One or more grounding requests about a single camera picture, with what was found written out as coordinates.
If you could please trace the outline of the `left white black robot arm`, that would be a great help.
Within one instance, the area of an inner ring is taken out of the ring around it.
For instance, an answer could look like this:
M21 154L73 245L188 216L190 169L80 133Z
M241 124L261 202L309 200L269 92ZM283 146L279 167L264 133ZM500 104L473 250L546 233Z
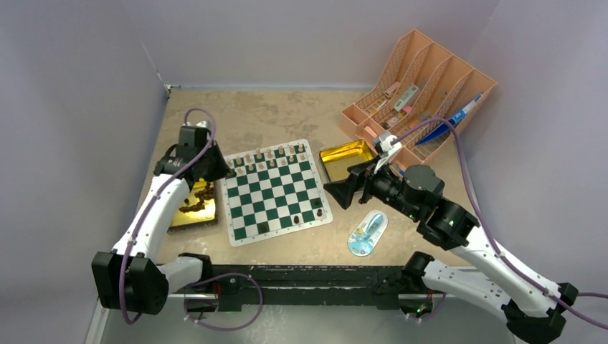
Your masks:
M224 178L228 171L213 124L181 126L178 143L157 162L150 189L126 233L109 252L97 252L92 259L104 308L120 310L125 321L133 324L142 314L159 314L168 296L187 285L197 293L212 288L214 274L207 255L182 253L167 264L156 264L156 257L194 184Z

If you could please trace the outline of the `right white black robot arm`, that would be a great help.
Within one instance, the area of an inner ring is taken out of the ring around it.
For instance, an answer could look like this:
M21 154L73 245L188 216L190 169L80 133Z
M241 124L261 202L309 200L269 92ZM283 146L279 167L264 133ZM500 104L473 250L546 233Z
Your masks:
M362 191L360 203L375 197L418 224L417 232L430 244L459 256L482 277L449 268L429 254L415 252L402 270L404 286L447 292L502 320L525 343L551 343L563 332L563 313L578 290L569 283L551 282L499 244L491 244L478 219L443 196L445 183L431 167L414 165L403 176L374 163L348 168L348 178L324 189L343 209Z

